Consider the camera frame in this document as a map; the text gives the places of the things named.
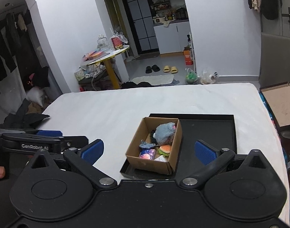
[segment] toy hamburger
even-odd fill
[[[169,157],[171,151],[171,146],[170,145],[164,145],[164,146],[160,146],[158,152],[161,155],[164,155],[166,157]]]

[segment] kitchen cabinet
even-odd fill
[[[189,22],[187,21],[187,22],[176,23],[176,26],[178,28],[181,51],[184,51],[184,48],[188,46],[187,35],[190,33],[190,25],[189,25]]]
[[[189,22],[169,24],[168,27],[155,26],[160,54],[182,52],[188,46],[187,35],[190,33]]]
[[[155,26],[154,31],[159,45],[160,54],[180,52],[178,31],[175,24],[169,24],[168,27]]]

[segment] yellow table leg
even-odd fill
[[[118,79],[116,78],[116,75],[115,75],[114,70],[112,68],[110,59],[105,60],[104,64],[105,64],[107,73],[108,73],[108,75],[110,77],[110,80],[111,80],[111,83],[113,85],[113,88],[114,89],[120,89],[120,85],[118,83]]]

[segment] red box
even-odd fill
[[[190,51],[189,50],[185,50],[183,51],[184,53],[184,56],[185,56],[185,63],[186,65],[192,65],[192,60],[191,60],[191,57],[190,57]]]

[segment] white bed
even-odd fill
[[[289,194],[281,144],[258,91],[249,83],[147,87],[99,92],[67,93],[44,112],[51,118],[40,129],[61,130],[66,135],[102,139],[103,156],[94,164],[116,179],[126,159],[126,149],[143,117],[150,113],[233,114],[237,151],[260,149],[272,164]],[[289,224],[289,201],[280,214]]]

